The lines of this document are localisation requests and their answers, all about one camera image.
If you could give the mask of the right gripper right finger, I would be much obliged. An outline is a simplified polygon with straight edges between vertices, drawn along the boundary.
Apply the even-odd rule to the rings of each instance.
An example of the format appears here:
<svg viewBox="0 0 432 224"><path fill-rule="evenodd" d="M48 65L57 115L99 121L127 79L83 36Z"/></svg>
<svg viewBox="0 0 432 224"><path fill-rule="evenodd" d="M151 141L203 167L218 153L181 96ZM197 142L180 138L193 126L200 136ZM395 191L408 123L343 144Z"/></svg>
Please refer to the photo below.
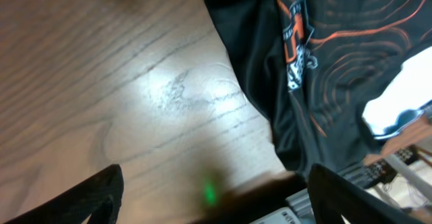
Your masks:
<svg viewBox="0 0 432 224"><path fill-rule="evenodd" d="M307 190L318 224L421 224L319 164L310 169Z"/></svg>

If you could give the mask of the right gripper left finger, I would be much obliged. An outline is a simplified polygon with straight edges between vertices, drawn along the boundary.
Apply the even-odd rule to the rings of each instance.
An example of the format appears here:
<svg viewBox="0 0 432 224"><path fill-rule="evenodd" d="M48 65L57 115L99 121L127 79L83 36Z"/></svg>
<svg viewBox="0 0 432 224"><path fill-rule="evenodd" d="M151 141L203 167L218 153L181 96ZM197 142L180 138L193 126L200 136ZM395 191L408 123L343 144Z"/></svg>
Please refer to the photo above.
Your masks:
<svg viewBox="0 0 432 224"><path fill-rule="evenodd" d="M115 224L123 193L122 168L118 164L112 164L8 223Z"/></svg>

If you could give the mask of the black orange-patterned jersey shirt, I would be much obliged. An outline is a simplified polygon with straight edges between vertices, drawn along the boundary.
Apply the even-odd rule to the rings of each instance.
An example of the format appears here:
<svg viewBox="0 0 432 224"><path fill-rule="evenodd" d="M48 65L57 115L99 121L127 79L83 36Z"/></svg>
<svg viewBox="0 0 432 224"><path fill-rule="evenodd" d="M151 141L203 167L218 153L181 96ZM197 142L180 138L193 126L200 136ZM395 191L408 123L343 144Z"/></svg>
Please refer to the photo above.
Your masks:
<svg viewBox="0 0 432 224"><path fill-rule="evenodd" d="M303 176L381 150L365 106L431 47L431 0L204 2L277 157Z"/></svg>

